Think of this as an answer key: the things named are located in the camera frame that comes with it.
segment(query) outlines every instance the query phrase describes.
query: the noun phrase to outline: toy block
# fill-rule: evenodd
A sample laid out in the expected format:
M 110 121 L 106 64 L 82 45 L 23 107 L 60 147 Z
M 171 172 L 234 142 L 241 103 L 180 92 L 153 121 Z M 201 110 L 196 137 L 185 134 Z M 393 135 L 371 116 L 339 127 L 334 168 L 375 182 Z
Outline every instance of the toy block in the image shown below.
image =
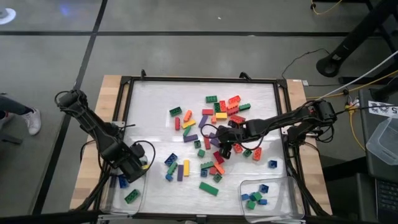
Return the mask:
M 214 103 L 214 112 L 216 114 L 221 112 L 220 103 Z
M 182 124 L 182 129 L 185 129 L 189 126 L 192 126 L 194 124 L 196 124 L 197 122 L 194 119 L 189 120 L 188 122 L 185 122 Z
M 203 158 L 203 156 L 205 156 L 205 151 L 199 149 L 199 151 L 198 151 L 198 156 Z
M 219 151 L 216 151 L 215 153 L 213 153 L 214 157 L 216 158 L 218 164 L 222 164 L 224 162 L 223 157 L 220 155 Z
M 173 164 L 169 167 L 167 174 L 173 175 L 177 166 L 178 166 L 177 162 L 174 161 Z
M 239 111 L 244 111 L 250 109 L 250 103 L 246 103 L 245 105 L 239 106 Z
M 254 207 L 256 206 L 256 204 L 252 201 L 248 201 L 248 203 L 246 204 L 246 208 L 253 210 Z
M 254 150 L 253 160 L 259 161 L 261 159 L 261 147 Z
M 203 109 L 203 110 L 201 111 L 201 114 L 202 114 L 202 115 L 213 115 L 214 112 L 213 112 L 213 109 Z
M 210 167 L 209 173 L 210 173 L 211 175 L 216 175 L 216 173 L 217 173 L 217 168 L 215 168 L 215 167 Z
M 240 146 L 238 143 L 233 144 L 233 146 L 234 146 L 234 150 L 235 150 L 236 153 L 243 152 L 242 146 Z
M 205 192 L 208 192 L 209 194 L 214 195 L 214 196 L 217 196 L 217 194 L 218 194 L 217 188 L 212 187 L 204 182 L 200 182 L 199 188 L 204 190 Z
M 187 136 L 189 131 L 191 131 L 191 126 L 188 126 L 187 128 L 185 128 L 184 133 L 182 134 L 182 136 Z
M 268 193 L 268 189 L 269 189 L 269 187 L 267 185 L 260 184 L 260 192 L 261 193 L 264 193 L 264 194 Z
M 226 113 L 216 113 L 216 119 L 226 119 L 227 118 L 227 114 Z
M 210 140 L 206 137 L 208 137 L 208 136 L 205 135 L 205 137 L 203 138 L 205 140 L 205 147 L 206 147 L 206 149 L 210 149 Z
M 174 108 L 170 110 L 171 116 L 176 116 L 182 113 L 181 107 Z
M 225 173 L 224 168 L 223 168 L 220 164 L 218 164 L 217 162 L 214 163 L 214 166 L 216 167 L 217 171 L 218 171 L 221 175 L 223 175 L 223 174 Z
M 207 169 L 207 168 L 212 167 L 212 166 L 214 166 L 214 163 L 212 161 L 205 162 L 204 164 L 200 164 L 200 168 L 201 169 Z
M 206 124 L 208 116 L 207 115 L 203 115 L 203 117 L 201 117 L 201 120 L 199 122 L 199 128 L 204 127 L 204 125 Z
M 220 112 L 226 112 L 225 100 L 220 100 Z
M 236 95 L 228 100 L 228 103 L 239 103 L 241 101 L 241 97 L 239 95 Z
M 201 146 L 201 144 L 200 144 L 200 141 L 199 141 L 199 140 L 197 140 L 197 141 L 194 141 L 194 142 L 193 142 L 193 144 L 195 145 L 195 149 L 199 149 L 199 148 L 200 148 L 200 146 Z
M 189 176 L 189 160 L 185 159 L 184 160 L 184 177 Z
M 184 165 L 178 165 L 177 181 L 182 181 L 183 173 L 184 173 Z
M 268 201 L 267 201 L 267 199 L 260 199 L 260 200 L 258 201 L 258 204 L 259 204 L 259 205 L 267 205 L 267 204 L 268 204 Z
M 169 158 L 167 158 L 166 161 L 164 161 L 164 163 L 168 167 L 170 167 L 172 165 L 172 163 L 177 160 L 177 158 L 178 157 L 174 153 L 171 153 L 171 155 L 169 155 Z
M 173 180 L 173 177 L 170 174 L 166 174 L 166 180 L 171 182 Z
M 194 140 L 198 140 L 198 135 L 197 134 L 193 134 L 191 136 L 185 136 L 183 137 L 184 142 L 190 142 L 190 141 L 194 141 Z
M 129 195 L 127 195 L 127 197 L 124 198 L 124 200 L 127 203 L 131 203 L 135 201 L 135 199 L 137 199 L 139 195 L 140 195 L 139 191 L 137 189 L 134 189 L 131 193 L 129 193 Z
M 248 194 L 242 194 L 241 195 L 241 200 L 249 200 L 249 195 Z
M 276 167 L 278 167 L 278 162 L 277 161 L 268 161 L 268 167 L 271 169 L 275 169 Z
M 119 179 L 119 186 L 121 189 L 125 189 L 125 188 L 129 187 L 129 182 L 126 180 L 124 175 L 119 175 L 118 179 Z
M 206 103 L 215 103 L 217 102 L 217 96 L 206 96 Z
M 207 177 L 207 170 L 206 169 L 201 169 L 200 170 L 200 176 L 201 177 Z
M 222 178 L 223 178 L 223 177 L 222 177 L 221 175 L 216 174 L 216 175 L 213 177 L 213 180 L 214 180 L 216 183 L 218 183 Z
M 243 156 L 244 157 L 249 157 L 250 155 L 252 154 L 252 151 L 251 150 L 245 150 L 244 152 L 243 152 Z

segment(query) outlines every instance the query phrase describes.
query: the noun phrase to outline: shoe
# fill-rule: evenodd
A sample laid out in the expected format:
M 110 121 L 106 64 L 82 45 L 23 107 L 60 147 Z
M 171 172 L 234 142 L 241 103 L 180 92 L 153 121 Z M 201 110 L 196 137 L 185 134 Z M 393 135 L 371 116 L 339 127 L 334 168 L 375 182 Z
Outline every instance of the shoe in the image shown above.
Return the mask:
M 32 108 L 33 112 L 21 115 L 25 119 L 27 129 L 31 136 L 37 134 L 42 127 L 42 119 L 40 118 L 40 111 Z
M 2 129 L 2 126 L 5 125 L 9 120 L 11 120 L 14 117 L 13 113 L 8 113 L 6 112 L 6 116 L 0 119 L 0 130 Z

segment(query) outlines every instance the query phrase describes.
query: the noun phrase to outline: blue lego brick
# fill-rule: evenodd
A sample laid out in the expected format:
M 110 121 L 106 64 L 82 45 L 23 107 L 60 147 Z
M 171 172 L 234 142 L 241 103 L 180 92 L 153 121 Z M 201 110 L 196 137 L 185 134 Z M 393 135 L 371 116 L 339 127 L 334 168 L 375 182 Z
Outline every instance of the blue lego brick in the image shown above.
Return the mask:
M 269 189 L 269 187 L 267 185 L 265 185 L 265 184 L 261 184 L 260 185 L 260 192 L 261 193 L 268 193 L 268 189 Z

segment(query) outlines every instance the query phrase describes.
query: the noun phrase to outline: green lego brick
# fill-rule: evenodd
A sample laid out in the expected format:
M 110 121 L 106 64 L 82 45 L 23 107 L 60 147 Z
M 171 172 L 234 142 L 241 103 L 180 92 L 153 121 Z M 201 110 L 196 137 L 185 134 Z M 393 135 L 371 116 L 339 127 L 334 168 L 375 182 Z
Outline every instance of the green lego brick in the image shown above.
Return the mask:
M 209 194 L 214 195 L 214 196 L 217 196 L 217 194 L 218 194 L 217 188 L 212 187 L 204 182 L 200 182 L 199 188 L 204 190 L 205 192 L 208 192 Z
M 206 96 L 206 103 L 215 103 L 217 102 L 217 96 Z
M 129 193 L 129 195 L 127 195 L 127 197 L 124 198 L 124 200 L 127 203 L 131 203 L 135 201 L 135 199 L 137 199 L 139 195 L 140 195 L 139 191 L 137 189 L 134 189 L 131 193 Z
M 243 152 L 243 156 L 244 157 L 249 157 L 250 155 L 252 154 L 252 151 L 251 150 L 245 150 L 244 152 Z
M 174 162 L 170 165 L 170 167 L 169 167 L 167 173 L 170 174 L 170 175 L 172 175 L 172 174 L 174 173 L 174 171 L 175 171 L 175 168 L 177 168 L 177 166 L 178 166 L 177 162 L 174 161 Z
M 246 204 L 246 208 L 253 210 L 254 207 L 256 206 L 256 204 L 252 201 L 248 201 L 248 203 Z
M 182 113 L 181 107 L 174 108 L 170 110 L 170 115 L 171 116 L 176 116 Z
M 250 109 L 250 103 L 246 103 L 245 105 L 239 106 L 239 111 L 244 111 Z
M 198 151 L 198 156 L 203 158 L 203 156 L 205 156 L 205 151 L 199 149 L 199 151 Z
M 187 134 L 189 133 L 189 131 L 191 131 L 191 126 L 188 126 L 187 128 L 185 128 L 184 133 L 182 134 L 183 136 L 187 136 Z
M 206 168 L 209 168 L 209 167 L 212 167 L 212 166 L 214 166 L 213 161 L 205 162 L 204 164 L 200 164 L 200 168 L 201 169 L 206 169 Z
M 213 180 L 218 183 L 223 177 L 219 174 L 214 175 Z
M 194 141 L 193 143 L 195 145 L 195 149 L 199 149 L 200 148 L 200 140 Z

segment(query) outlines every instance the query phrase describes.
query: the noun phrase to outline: white cable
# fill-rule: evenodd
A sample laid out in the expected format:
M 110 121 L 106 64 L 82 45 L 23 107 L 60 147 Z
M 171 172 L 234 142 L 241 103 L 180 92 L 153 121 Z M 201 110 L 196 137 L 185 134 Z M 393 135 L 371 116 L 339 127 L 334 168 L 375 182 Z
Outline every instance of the white cable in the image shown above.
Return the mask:
M 384 61 L 382 61 L 380 64 L 378 64 L 378 65 L 376 65 L 374 68 L 370 69 L 370 71 L 368 71 L 368 72 L 366 72 L 365 74 L 361 75 L 360 77 L 358 77 L 357 79 L 353 80 L 352 82 L 347 83 L 347 84 L 345 84 L 345 85 L 343 85 L 343 86 L 341 86 L 341 87 L 339 87 L 339 88 L 337 88 L 337 89 L 331 91 L 330 93 L 328 93 L 328 94 L 326 94 L 326 95 L 323 95 L 323 96 L 319 97 L 317 100 L 321 100 L 322 98 L 324 98 L 324 97 L 326 97 L 326 96 L 328 96 L 328 95 L 330 95 L 330 94 L 332 94 L 332 93 L 335 93 L 335 92 L 337 92 L 337 91 L 339 91 L 339 90 L 341 90 L 341 89 L 343 89 L 343 88 L 346 88 L 347 86 L 351 85 L 352 83 L 354 83 L 354 82 L 356 82 L 356 81 L 362 79 L 363 77 L 369 75 L 370 73 L 372 73 L 373 71 L 375 71 L 376 69 L 378 69 L 381 65 L 383 65 L 386 61 L 390 60 L 390 58 L 392 58 L 392 57 L 395 56 L 396 54 L 398 54 L 398 50 L 397 50 L 396 52 L 394 52 L 392 55 L 390 55 L 390 57 L 388 57 L 388 58 L 386 58 Z

